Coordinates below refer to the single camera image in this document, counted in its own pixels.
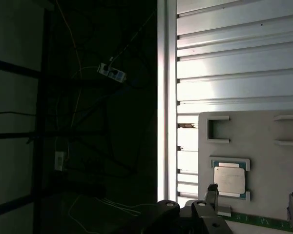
white metal panel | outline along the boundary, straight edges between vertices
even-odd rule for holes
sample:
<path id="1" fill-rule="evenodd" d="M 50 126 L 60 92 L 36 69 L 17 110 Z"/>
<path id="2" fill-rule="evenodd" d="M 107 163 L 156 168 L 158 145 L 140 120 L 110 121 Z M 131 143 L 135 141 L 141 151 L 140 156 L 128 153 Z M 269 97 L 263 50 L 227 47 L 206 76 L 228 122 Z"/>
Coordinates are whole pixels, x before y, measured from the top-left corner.
<path id="1" fill-rule="evenodd" d="M 178 202 L 180 208 L 183 208 L 186 205 L 186 203 L 188 201 L 191 201 L 191 200 L 194 200 L 194 199 L 193 198 L 187 198 L 187 197 L 181 197 L 181 196 L 179 196 L 177 198 L 177 202 Z"/>
<path id="2" fill-rule="evenodd" d="M 199 163 L 199 154 L 195 151 L 178 151 L 178 169 L 197 172 Z"/>
<path id="3" fill-rule="evenodd" d="M 179 101 L 275 96 L 293 96 L 293 74 L 178 84 Z"/>
<path id="4" fill-rule="evenodd" d="M 293 0 L 259 0 L 181 17 L 177 20 L 177 34 L 200 32 L 290 15 L 293 15 Z"/>
<path id="5" fill-rule="evenodd" d="M 195 115 L 195 116 L 190 116 L 190 115 L 182 116 L 182 115 L 179 115 L 177 121 L 178 121 L 178 123 L 195 123 L 195 124 L 198 124 L 199 123 L 199 116 L 198 115 Z"/>
<path id="6" fill-rule="evenodd" d="M 180 61 L 177 66 L 178 78 L 289 69 L 293 68 L 293 43 L 271 50 Z"/>
<path id="7" fill-rule="evenodd" d="M 293 97 L 227 99 L 219 101 L 185 102 L 178 106 L 178 113 L 199 114 L 213 111 L 264 111 L 293 110 Z"/>
<path id="8" fill-rule="evenodd" d="M 281 35 L 267 36 L 264 38 L 251 38 L 241 41 L 229 41 L 224 43 L 208 44 L 194 48 L 178 50 L 177 56 L 189 56 L 197 54 L 206 54 L 219 51 L 236 50 L 242 48 L 258 47 L 263 45 L 272 45 L 293 41 L 293 32 Z"/>
<path id="9" fill-rule="evenodd" d="M 178 183 L 177 189 L 180 193 L 187 193 L 187 194 L 197 194 L 198 193 L 198 185 L 191 184 L 191 183 Z"/>
<path id="10" fill-rule="evenodd" d="M 199 182 L 198 175 L 178 174 L 177 177 L 179 182 L 187 182 L 197 184 Z"/>
<path id="11" fill-rule="evenodd" d="M 181 35 L 177 41 L 177 46 L 178 48 L 186 48 L 241 39 L 254 39 L 268 35 L 286 35 L 290 32 L 293 32 L 293 16 L 282 20 L 266 20 L 260 23 L 254 22 L 191 35 Z"/>
<path id="12" fill-rule="evenodd" d="M 199 130 L 197 128 L 178 128 L 178 146 L 187 151 L 199 148 Z"/>
<path id="13" fill-rule="evenodd" d="M 185 13 L 241 0 L 177 0 L 177 13 Z"/>

green strip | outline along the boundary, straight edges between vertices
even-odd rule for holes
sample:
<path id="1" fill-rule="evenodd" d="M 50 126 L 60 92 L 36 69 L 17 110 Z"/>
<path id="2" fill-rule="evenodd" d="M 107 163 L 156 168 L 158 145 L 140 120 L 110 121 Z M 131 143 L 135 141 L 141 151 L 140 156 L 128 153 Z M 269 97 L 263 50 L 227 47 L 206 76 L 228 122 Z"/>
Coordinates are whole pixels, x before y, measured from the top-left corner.
<path id="1" fill-rule="evenodd" d="M 222 217 L 225 220 L 232 221 L 232 222 L 251 224 L 251 225 L 255 225 L 255 226 L 278 229 L 278 230 L 293 233 L 293 229 L 292 229 L 290 223 L 286 220 L 260 217 L 260 216 L 235 213 L 235 212 L 231 212 L 231 217 L 226 217 L 226 216 L 222 216 Z"/>

cable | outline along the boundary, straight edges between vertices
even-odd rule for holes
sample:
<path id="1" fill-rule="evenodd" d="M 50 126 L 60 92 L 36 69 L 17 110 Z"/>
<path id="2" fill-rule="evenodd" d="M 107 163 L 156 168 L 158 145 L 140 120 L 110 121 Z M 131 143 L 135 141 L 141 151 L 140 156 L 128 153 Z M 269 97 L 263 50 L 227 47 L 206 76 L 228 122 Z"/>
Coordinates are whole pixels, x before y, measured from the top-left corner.
<path id="1" fill-rule="evenodd" d="M 77 48 L 76 48 L 76 43 L 75 43 L 75 40 L 74 40 L 74 37 L 73 37 L 72 30 L 70 29 L 70 27 L 69 27 L 69 25 L 68 25 L 68 23 L 67 23 L 67 21 L 65 19 L 65 16 L 64 16 L 63 11 L 62 11 L 62 9 L 61 9 L 61 7 L 59 5 L 58 0 L 56 0 L 56 3 L 57 3 L 57 6 L 59 8 L 59 11 L 60 11 L 60 13 L 62 15 L 62 18 L 63 18 L 63 20 L 64 20 L 64 22 L 65 22 L 65 24 L 66 24 L 66 26 L 67 26 L 67 28 L 69 30 L 70 36 L 72 38 L 73 45 L 74 45 L 74 49 L 75 49 L 76 56 L 77 56 L 77 60 L 78 60 L 78 65 L 79 65 L 80 79 L 82 79 L 83 78 L 83 75 L 82 75 L 82 64 L 81 64 L 80 59 L 79 59 L 79 55 L 78 55 L 78 51 L 77 51 Z M 77 111 L 77 107 L 78 107 L 78 103 L 79 103 L 79 99 L 80 99 L 81 94 L 82 94 L 82 88 L 79 89 L 79 94 L 78 94 L 78 98 L 77 98 L 77 101 L 76 101 L 75 111 L 74 111 L 73 117 L 72 117 L 71 127 L 74 124 L 74 119 L 75 119 L 75 114 L 76 114 L 75 112 Z"/>
<path id="2" fill-rule="evenodd" d="M 75 219 L 74 217 L 72 217 L 72 215 L 70 214 L 72 208 L 74 207 L 74 205 L 76 204 L 76 202 L 78 201 L 78 199 L 81 197 L 81 195 L 79 195 L 76 200 L 73 202 L 73 204 L 71 205 L 71 207 L 68 210 L 68 216 L 73 219 L 76 223 L 78 223 L 78 225 L 86 232 L 89 234 L 99 234 L 98 232 L 90 232 L 88 231 L 77 219 Z"/>
<path id="3" fill-rule="evenodd" d="M 120 205 L 120 206 L 124 206 L 124 207 L 127 207 L 127 208 L 136 208 L 136 207 L 139 207 L 139 206 L 153 206 L 154 204 L 139 204 L 139 205 L 135 205 L 135 206 L 127 206 L 127 205 L 124 205 L 124 204 L 121 204 L 121 203 L 117 203 L 117 202 L 114 202 L 114 201 L 111 201 L 107 198 L 104 198 L 103 200 L 107 201 L 107 202 L 110 202 L 114 205 Z"/>
<path id="4" fill-rule="evenodd" d="M 100 199 L 98 199 L 98 198 L 96 198 L 96 199 L 97 199 L 99 202 L 101 202 L 101 203 L 103 203 L 103 204 L 105 204 L 105 205 L 115 207 L 115 208 L 117 208 L 117 209 L 119 209 L 119 210 L 121 210 L 121 211 L 124 211 L 124 212 L 126 212 L 126 213 L 132 215 L 132 216 L 138 216 L 138 214 L 141 214 L 141 213 L 138 212 L 138 211 L 134 211 L 134 210 L 126 209 L 126 208 L 121 208 L 121 207 L 118 207 L 118 206 L 116 206 L 116 205 L 114 205 L 114 204 L 111 204 L 111 203 L 108 203 L 108 202 L 104 202 L 104 201 L 102 201 L 102 200 L 100 200 Z"/>
<path id="5" fill-rule="evenodd" d="M 75 72 L 70 79 L 73 79 L 79 72 L 81 72 L 81 70 L 83 69 L 88 69 L 88 68 L 98 68 L 97 66 L 88 66 L 88 67 L 83 67 L 81 68 L 80 70 L 78 70 L 77 72 Z M 79 101 L 79 98 L 80 98 L 80 94 L 81 94 L 81 89 L 80 89 L 80 93 L 78 95 L 78 100 L 77 100 L 77 104 L 78 104 L 78 101 Z M 61 98 L 61 95 L 59 95 L 58 99 L 57 99 L 57 103 L 55 105 L 55 114 L 56 114 L 56 124 L 57 124 L 57 130 L 59 129 L 59 118 L 58 118 L 58 105 L 59 105 L 59 101 L 60 101 L 60 98 Z M 54 150 L 56 151 L 57 150 L 57 141 L 58 141 L 58 137 L 55 138 L 55 141 L 54 141 Z M 69 142 L 67 142 L 67 158 L 66 158 L 66 161 L 69 160 Z"/>
<path id="6" fill-rule="evenodd" d="M 152 12 L 152 14 L 147 18 L 144 24 L 138 29 L 138 31 L 133 35 L 133 37 L 130 39 L 129 43 L 122 49 L 122 51 L 115 57 L 110 58 L 109 67 L 112 66 L 113 62 L 128 48 L 128 46 L 132 43 L 132 41 L 138 36 L 138 34 L 141 32 L 141 30 L 144 28 L 144 26 L 149 22 L 149 20 L 152 18 L 152 16 L 155 14 L 156 10 Z"/>

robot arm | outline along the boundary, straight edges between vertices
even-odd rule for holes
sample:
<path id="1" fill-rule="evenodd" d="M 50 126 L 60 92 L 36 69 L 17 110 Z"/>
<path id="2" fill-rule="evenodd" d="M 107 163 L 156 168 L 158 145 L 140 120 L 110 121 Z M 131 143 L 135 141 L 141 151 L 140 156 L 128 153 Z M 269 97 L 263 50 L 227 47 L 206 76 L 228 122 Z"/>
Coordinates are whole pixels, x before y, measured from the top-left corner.
<path id="1" fill-rule="evenodd" d="M 159 201 L 113 234 L 232 234 L 217 216 L 217 188 L 217 184 L 210 185 L 205 200 L 182 209 L 174 201 Z"/>

white wall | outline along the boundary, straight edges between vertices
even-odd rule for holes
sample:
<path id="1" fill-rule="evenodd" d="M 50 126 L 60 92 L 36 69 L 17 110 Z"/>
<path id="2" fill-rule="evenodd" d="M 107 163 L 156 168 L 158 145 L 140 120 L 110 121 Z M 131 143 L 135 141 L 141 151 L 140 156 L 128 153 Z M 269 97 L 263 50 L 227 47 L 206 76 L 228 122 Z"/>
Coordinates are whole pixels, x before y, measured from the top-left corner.
<path id="1" fill-rule="evenodd" d="M 0 1 L 0 60 L 40 70 L 43 9 L 31 0 Z M 0 111 L 35 113 L 37 80 L 0 71 Z M 34 117 L 0 116 L 0 133 L 33 131 Z M 0 140 L 0 204 L 30 193 L 33 143 Z M 0 216 L 0 234 L 31 233 L 33 206 Z"/>

